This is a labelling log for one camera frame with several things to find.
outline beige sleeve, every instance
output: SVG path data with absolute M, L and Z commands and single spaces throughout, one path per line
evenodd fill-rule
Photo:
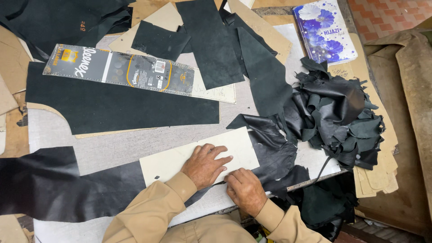
M 285 213 L 268 199 L 255 219 L 271 232 L 267 238 L 277 243 L 330 242 L 321 234 L 306 227 L 297 206 L 289 207 Z
M 195 184 L 182 172 L 165 184 L 155 181 L 114 217 L 102 242 L 159 242 L 171 219 L 186 209 L 184 202 L 196 191 Z

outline red brick floor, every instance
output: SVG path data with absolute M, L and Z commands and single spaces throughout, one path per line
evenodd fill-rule
M 410 29 L 432 16 L 432 0 L 348 0 L 363 43 Z

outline beige shirt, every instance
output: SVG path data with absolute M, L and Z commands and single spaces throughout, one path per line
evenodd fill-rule
M 195 184 L 181 172 L 165 184 L 155 181 L 114 217 L 102 242 L 256 243 L 228 214 L 206 216 L 167 230 L 171 219 L 186 209 L 184 202 L 196 191 Z M 285 213 L 267 200 L 255 219 L 271 232 L 267 238 L 278 243 L 329 242 L 305 226 L 297 206 Z

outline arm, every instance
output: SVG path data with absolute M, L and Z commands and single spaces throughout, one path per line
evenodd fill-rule
M 260 180 L 250 170 L 235 170 L 225 181 L 228 183 L 226 193 L 234 203 L 271 232 L 268 239 L 277 243 L 329 242 L 306 227 L 297 206 L 291 206 L 285 213 L 267 199 Z
M 225 146 L 197 146 L 179 173 L 166 183 L 152 183 L 114 217 L 102 242 L 159 242 L 171 219 L 186 209 L 184 202 L 197 190 L 212 185 L 226 170 L 222 165 L 230 162 L 232 156 L 215 160 L 225 151 Z

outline finger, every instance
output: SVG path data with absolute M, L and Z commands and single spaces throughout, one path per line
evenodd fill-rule
M 210 150 L 212 150 L 215 146 L 213 144 L 204 144 L 201 148 L 201 154 L 208 154 Z
M 217 177 L 220 175 L 220 173 L 222 173 L 222 171 L 226 171 L 226 167 L 225 166 L 221 166 L 221 167 L 217 168 L 215 170 L 215 172 L 213 172 L 212 178 L 210 179 L 210 181 L 211 181 L 212 184 L 216 181 Z
M 197 153 L 199 153 L 200 151 L 201 151 L 201 146 L 198 145 L 198 146 L 195 147 L 195 149 L 194 149 L 194 151 L 192 152 L 192 154 L 197 154 Z
M 216 156 L 218 156 L 221 152 L 226 152 L 226 151 L 228 151 L 228 149 L 227 149 L 225 146 L 217 146 L 217 147 L 214 147 L 214 148 L 210 151 L 209 155 L 211 156 L 212 159 L 214 159 L 214 158 L 216 158 Z
M 219 166 L 223 166 L 224 164 L 231 162 L 231 160 L 232 160 L 233 158 L 234 158 L 234 157 L 233 157 L 232 155 L 230 155 L 230 156 L 228 156 L 228 157 L 220 158 L 220 159 L 217 159 L 217 160 L 215 160 L 215 161 L 216 161 L 216 163 L 217 163 Z
M 234 189 L 234 191 L 238 191 L 241 188 L 241 183 L 233 175 L 225 176 L 224 181 L 226 181 Z
M 248 178 L 242 171 L 243 168 L 231 171 L 229 174 L 233 175 L 240 183 L 245 183 L 248 181 Z
M 246 172 L 248 173 L 249 178 L 259 180 L 258 177 L 250 169 L 247 169 Z
M 228 194 L 231 199 L 236 196 L 234 189 L 229 184 L 226 186 L 226 194 Z
M 227 187 L 226 187 L 226 194 L 229 196 L 229 198 L 231 198 L 231 200 L 235 204 L 238 204 L 237 194 L 236 194 L 235 190 L 229 184 L 227 184 Z

